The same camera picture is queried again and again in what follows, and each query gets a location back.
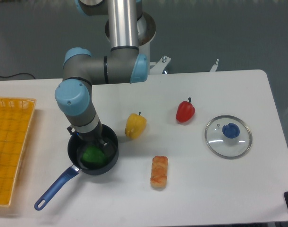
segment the blue pan handle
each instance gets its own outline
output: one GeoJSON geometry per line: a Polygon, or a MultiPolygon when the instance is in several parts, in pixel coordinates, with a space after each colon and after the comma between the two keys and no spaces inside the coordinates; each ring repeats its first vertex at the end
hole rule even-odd
{"type": "Polygon", "coordinates": [[[49,187],[49,189],[40,197],[40,199],[35,203],[34,208],[35,210],[42,210],[45,205],[56,195],[56,193],[65,185],[73,177],[79,174],[79,168],[72,165],[67,168],[66,171],[61,174],[61,176],[49,187]]]}

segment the metal rim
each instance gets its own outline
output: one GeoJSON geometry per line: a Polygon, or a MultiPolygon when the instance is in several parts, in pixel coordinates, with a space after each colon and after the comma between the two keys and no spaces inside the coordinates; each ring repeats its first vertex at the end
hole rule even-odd
{"type": "Polygon", "coordinates": [[[220,156],[220,157],[225,158],[225,159],[237,159],[237,158],[239,158],[239,157],[244,156],[244,155],[249,151],[249,149],[251,148],[251,146],[252,146],[252,133],[251,133],[250,129],[248,128],[248,126],[246,125],[246,123],[243,122],[241,119],[239,119],[239,118],[237,118],[237,117],[234,117],[234,116],[231,116],[231,115],[221,115],[221,116],[218,116],[218,117],[213,118],[213,119],[212,119],[211,121],[209,121],[209,123],[207,124],[207,126],[206,126],[206,128],[205,128],[205,142],[206,142],[206,144],[208,145],[208,147],[210,148],[210,150],[211,150],[214,154],[216,154],[217,156],[220,156]],[[232,156],[232,157],[231,157],[231,156],[221,155],[221,154],[219,154],[218,152],[216,152],[216,151],[210,146],[210,144],[209,144],[209,142],[208,142],[208,140],[207,140],[207,131],[208,131],[208,128],[209,128],[209,126],[210,126],[214,121],[216,121],[216,120],[218,120],[218,119],[221,119],[221,118],[231,118],[231,119],[233,119],[233,120],[241,123],[241,124],[246,128],[246,130],[247,130],[247,132],[248,132],[248,134],[249,134],[250,143],[249,143],[249,146],[247,147],[247,149],[246,149],[243,153],[241,153],[240,155],[232,156]]]}

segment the yellow bell pepper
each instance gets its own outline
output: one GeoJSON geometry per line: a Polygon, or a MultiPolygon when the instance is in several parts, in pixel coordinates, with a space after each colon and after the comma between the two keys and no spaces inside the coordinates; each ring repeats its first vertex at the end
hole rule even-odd
{"type": "Polygon", "coordinates": [[[132,113],[126,122],[125,135],[131,139],[138,138],[146,128],[146,118],[132,113]]]}

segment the white table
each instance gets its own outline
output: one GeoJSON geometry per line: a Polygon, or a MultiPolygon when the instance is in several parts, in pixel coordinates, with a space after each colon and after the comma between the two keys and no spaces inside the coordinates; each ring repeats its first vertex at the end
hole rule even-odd
{"type": "Polygon", "coordinates": [[[263,71],[149,76],[145,83],[93,87],[102,123],[119,139],[119,159],[107,173],[84,173],[50,203],[34,203],[71,165],[70,124],[54,91],[60,79],[0,82],[0,96],[37,99],[24,161],[10,208],[0,208],[0,227],[160,227],[287,221],[288,149],[263,71]],[[188,125],[176,123],[180,102],[196,108],[188,125]],[[137,140],[124,135],[131,113],[141,111],[147,128],[137,140]],[[206,124],[219,115],[243,120],[253,145],[242,158],[226,160],[208,149],[206,124]],[[168,184],[150,186],[152,158],[169,159],[168,184]]]}

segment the black cable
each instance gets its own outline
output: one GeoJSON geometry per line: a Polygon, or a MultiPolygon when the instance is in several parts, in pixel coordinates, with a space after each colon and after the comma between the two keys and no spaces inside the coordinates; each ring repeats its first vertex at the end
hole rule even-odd
{"type": "Polygon", "coordinates": [[[11,75],[11,76],[0,76],[0,78],[10,78],[10,77],[15,77],[15,76],[19,76],[19,75],[29,75],[29,76],[31,76],[33,79],[36,79],[36,77],[35,77],[33,74],[28,73],[28,72],[20,72],[20,73],[11,75]]]}

